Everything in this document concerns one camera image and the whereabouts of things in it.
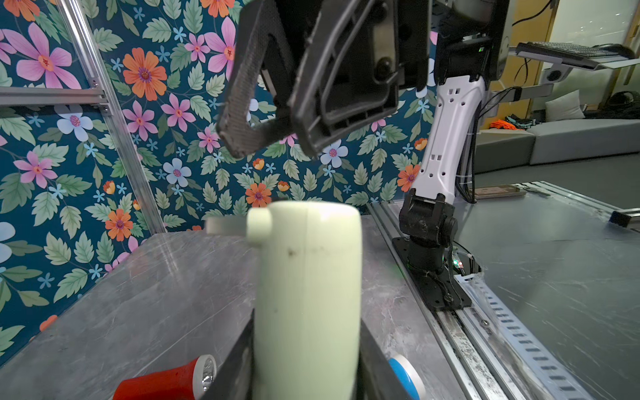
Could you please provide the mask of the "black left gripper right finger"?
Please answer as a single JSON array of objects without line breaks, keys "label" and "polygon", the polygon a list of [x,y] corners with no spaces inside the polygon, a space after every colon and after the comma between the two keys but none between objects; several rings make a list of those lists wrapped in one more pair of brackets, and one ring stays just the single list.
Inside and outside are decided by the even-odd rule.
[{"label": "black left gripper right finger", "polygon": [[360,322],[357,400],[410,400],[366,323]]}]

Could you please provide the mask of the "pale green flashlight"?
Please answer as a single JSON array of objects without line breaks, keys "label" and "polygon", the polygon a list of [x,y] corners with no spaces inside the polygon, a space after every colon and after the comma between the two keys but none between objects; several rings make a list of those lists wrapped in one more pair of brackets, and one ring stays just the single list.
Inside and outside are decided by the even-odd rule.
[{"label": "pale green flashlight", "polygon": [[349,399],[361,325],[360,213],[343,203],[278,201],[209,218],[210,235],[258,250],[255,399]]}]

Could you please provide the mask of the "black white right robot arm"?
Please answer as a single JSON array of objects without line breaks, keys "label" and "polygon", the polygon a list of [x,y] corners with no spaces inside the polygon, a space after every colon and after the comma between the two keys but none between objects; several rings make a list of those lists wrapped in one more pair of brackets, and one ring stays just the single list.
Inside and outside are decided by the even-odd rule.
[{"label": "black white right robot arm", "polygon": [[507,1],[253,1],[240,13],[218,134],[236,158],[290,134],[315,158],[437,85],[428,146],[399,216],[408,264],[440,272],[466,137],[504,69]]}]

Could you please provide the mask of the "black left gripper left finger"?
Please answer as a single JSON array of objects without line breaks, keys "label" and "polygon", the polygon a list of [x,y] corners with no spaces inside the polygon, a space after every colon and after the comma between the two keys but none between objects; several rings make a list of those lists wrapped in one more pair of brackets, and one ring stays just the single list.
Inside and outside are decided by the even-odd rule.
[{"label": "black left gripper left finger", "polygon": [[253,397],[253,334],[254,320],[250,319],[202,400],[250,400]]}]

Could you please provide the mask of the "grey sofa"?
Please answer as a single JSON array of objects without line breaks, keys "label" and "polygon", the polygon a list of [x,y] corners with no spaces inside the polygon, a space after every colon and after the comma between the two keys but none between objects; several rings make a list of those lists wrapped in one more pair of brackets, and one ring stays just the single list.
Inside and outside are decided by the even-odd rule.
[{"label": "grey sofa", "polygon": [[637,119],[575,119],[529,130],[487,129],[477,136],[474,170],[487,173],[639,151]]}]

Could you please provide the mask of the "red flashlight plain middle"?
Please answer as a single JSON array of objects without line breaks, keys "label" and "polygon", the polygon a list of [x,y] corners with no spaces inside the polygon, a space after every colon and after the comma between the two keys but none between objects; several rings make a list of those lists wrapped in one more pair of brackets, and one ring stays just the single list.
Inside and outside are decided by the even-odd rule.
[{"label": "red flashlight plain middle", "polygon": [[211,387],[217,370],[213,355],[204,354],[181,367],[122,381],[113,400],[201,399]]}]

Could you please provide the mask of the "black keyboard on stand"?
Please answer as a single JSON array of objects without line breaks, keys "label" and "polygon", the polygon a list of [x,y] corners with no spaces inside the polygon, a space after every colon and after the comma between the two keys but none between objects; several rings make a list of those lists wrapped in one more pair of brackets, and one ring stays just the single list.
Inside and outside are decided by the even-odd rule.
[{"label": "black keyboard on stand", "polygon": [[515,56],[585,70],[619,69],[639,64],[636,53],[621,44],[583,46],[574,43],[520,43]]}]

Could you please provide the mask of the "blue flashlight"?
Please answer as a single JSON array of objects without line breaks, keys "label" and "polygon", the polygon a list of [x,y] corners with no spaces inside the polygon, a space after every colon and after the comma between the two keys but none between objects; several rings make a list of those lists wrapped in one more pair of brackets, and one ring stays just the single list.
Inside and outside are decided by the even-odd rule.
[{"label": "blue flashlight", "polygon": [[423,380],[405,356],[396,354],[392,356],[388,362],[411,399],[425,400],[427,398],[427,391]]}]

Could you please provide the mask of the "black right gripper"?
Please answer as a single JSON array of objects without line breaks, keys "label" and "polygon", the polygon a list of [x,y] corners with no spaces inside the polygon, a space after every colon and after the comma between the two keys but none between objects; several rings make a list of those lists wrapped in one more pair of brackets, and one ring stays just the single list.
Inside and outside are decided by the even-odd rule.
[{"label": "black right gripper", "polygon": [[288,102],[307,156],[428,86],[432,22],[431,1],[322,2]]}]

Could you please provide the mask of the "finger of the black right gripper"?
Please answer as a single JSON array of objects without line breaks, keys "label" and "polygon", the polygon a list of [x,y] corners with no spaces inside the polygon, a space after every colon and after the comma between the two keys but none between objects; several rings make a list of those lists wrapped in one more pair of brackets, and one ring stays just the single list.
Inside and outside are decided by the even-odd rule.
[{"label": "finger of the black right gripper", "polygon": [[[217,125],[234,158],[256,153],[299,131],[288,106],[297,66],[288,32],[298,22],[294,5],[294,1],[252,1],[240,13],[234,67]],[[246,115],[262,73],[268,75],[276,118],[252,126]]]}]

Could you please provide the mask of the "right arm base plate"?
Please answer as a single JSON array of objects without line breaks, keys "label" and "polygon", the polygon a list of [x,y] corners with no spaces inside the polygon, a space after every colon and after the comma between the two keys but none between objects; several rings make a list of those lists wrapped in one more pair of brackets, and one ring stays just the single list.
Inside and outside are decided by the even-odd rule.
[{"label": "right arm base plate", "polygon": [[455,311],[472,306],[472,300],[461,288],[446,267],[443,256],[443,270],[435,273],[424,268],[415,268],[409,262],[409,250],[412,242],[408,238],[394,238],[393,248],[400,256],[410,280],[418,291],[419,298],[431,312]]}]

